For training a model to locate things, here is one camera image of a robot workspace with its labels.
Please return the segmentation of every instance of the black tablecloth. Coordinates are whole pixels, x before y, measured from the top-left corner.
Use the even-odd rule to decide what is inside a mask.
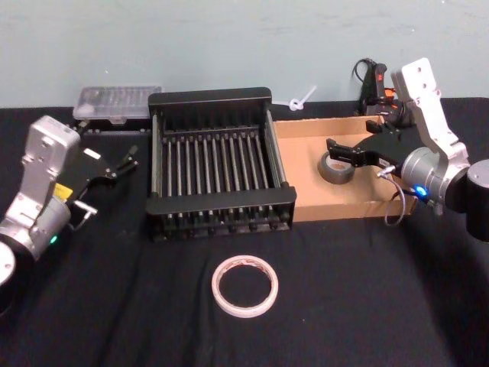
[[[471,161],[489,158],[489,99],[445,99]],[[275,119],[351,115],[350,102],[273,108]],[[18,190],[28,126],[71,109],[0,110],[0,213]],[[138,144],[139,169],[86,201],[99,214],[63,231],[37,263],[22,304],[0,320],[0,365],[487,365],[489,247],[463,215],[418,205],[399,228],[381,219],[300,223],[289,232],[152,243],[144,224],[150,135],[87,135],[116,162]],[[216,305],[210,280],[233,255],[256,255],[280,289],[265,315],[243,320]],[[261,274],[222,285],[249,304]]]

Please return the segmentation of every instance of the plastic case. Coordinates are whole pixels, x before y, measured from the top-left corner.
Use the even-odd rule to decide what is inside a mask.
[[[87,86],[73,109],[77,120],[109,120],[123,125],[127,119],[149,119],[147,99],[160,86]]]

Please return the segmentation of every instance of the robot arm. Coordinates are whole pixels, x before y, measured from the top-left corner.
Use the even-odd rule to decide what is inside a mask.
[[[387,168],[416,189],[424,202],[467,213],[467,230],[489,241],[489,160],[472,166],[465,145],[447,125],[429,61],[424,58],[392,74],[400,101],[412,112],[415,128],[368,123],[373,135],[355,147],[329,139],[331,157],[355,167]]]
[[[117,167],[94,151],[79,149],[80,136],[44,116],[29,129],[21,188],[0,222],[0,314],[22,288],[34,263],[71,218],[71,209],[97,210],[80,201],[96,183],[113,184],[137,166],[133,147]]]

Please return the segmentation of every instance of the gray duct tape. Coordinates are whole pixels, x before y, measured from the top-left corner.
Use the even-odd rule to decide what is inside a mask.
[[[351,164],[332,159],[328,151],[319,160],[318,171],[322,178],[336,185],[350,182],[355,174],[355,168]]]

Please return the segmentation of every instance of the cardboard box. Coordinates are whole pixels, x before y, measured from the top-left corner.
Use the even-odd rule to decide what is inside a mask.
[[[294,222],[385,215],[387,203],[397,189],[387,180],[377,178],[380,168],[357,168],[353,180],[343,185],[326,182],[317,169],[327,149],[327,138],[342,145],[356,145],[371,135],[365,129],[367,120],[381,123],[377,116],[359,116],[274,124],[287,181],[297,191]],[[406,213],[411,213],[415,203],[414,197],[406,197]],[[401,209],[397,197],[390,206],[390,215],[399,215]]]

